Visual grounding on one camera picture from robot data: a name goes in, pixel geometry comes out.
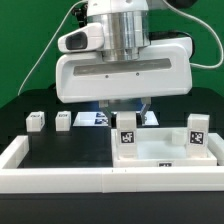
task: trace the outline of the small white cube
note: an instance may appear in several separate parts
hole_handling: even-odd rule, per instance
[[[71,127],[71,112],[58,112],[55,118],[56,131],[69,131]]]
[[[26,119],[27,132],[40,132],[45,125],[44,112],[32,112]]]
[[[187,156],[206,158],[209,115],[191,114],[188,118]]]
[[[136,113],[117,113],[116,143],[119,159],[137,159]]]

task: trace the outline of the white box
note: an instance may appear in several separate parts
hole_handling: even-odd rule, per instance
[[[137,159],[136,112],[118,112],[116,123],[115,138],[119,159]]]
[[[45,125],[44,112],[32,112],[26,119],[27,132],[40,132]]]
[[[112,157],[114,167],[181,167],[217,166],[217,159],[208,149],[206,158],[189,158],[185,145],[172,143],[174,130],[185,132],[186,128],[142,128],[137,132],[137,158],[119,158],[116,145],[116,130],[111,130]]]
[[[207,157],[209,115],[191,114],[188,118],[188,157]]]
[[[55,118],[56,131],[69,131],[71,127],[71,112],[58,112]]]

